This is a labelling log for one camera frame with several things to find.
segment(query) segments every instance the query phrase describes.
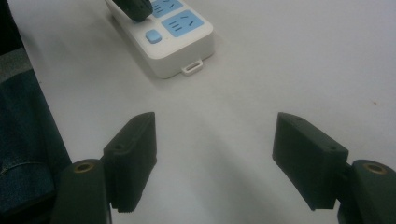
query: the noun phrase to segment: white power strip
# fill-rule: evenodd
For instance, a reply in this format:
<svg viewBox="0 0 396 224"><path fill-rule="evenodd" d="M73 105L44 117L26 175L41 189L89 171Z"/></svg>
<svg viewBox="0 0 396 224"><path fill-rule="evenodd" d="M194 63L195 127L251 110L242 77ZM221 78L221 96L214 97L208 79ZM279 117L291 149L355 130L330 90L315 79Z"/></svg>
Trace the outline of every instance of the white power strip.
<svg viewBox="0 0 396 224"><path fill-rule="evenodd" d="M132 21L112 0L107 6L157 77L192 75L214 53L213 26L181 0L151 1L153 13Z"/></svg>

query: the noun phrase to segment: blue switch button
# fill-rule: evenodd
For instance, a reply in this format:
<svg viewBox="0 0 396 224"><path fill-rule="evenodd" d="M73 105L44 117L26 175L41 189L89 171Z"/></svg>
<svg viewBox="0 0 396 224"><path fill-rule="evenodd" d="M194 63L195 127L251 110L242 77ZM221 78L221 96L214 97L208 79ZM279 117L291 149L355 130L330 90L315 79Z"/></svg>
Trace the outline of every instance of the blue switch button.
<svg viewBox="0 0 396 224"><path fill-rule="evenodd" d="M161 37L160 33L156 30L150 30L146 32L146 39L150 44L157 44L163 38Z"/></svg>

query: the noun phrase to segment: white table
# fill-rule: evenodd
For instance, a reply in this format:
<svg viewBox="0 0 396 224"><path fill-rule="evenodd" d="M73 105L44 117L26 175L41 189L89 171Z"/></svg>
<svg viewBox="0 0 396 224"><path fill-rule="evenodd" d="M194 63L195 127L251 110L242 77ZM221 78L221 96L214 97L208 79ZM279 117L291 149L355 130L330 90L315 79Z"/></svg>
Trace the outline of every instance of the white table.
<svg viewBox="0 0 396 224"><path fill-rule="evenodd" d="M272 160L279 111L396 169L396 2L186 2L215 26L191 77L158 79L105 1L10 0L72 161L98 159L154 111L158 163L135 212L113 223L337 223L311 212Z"/></svg>

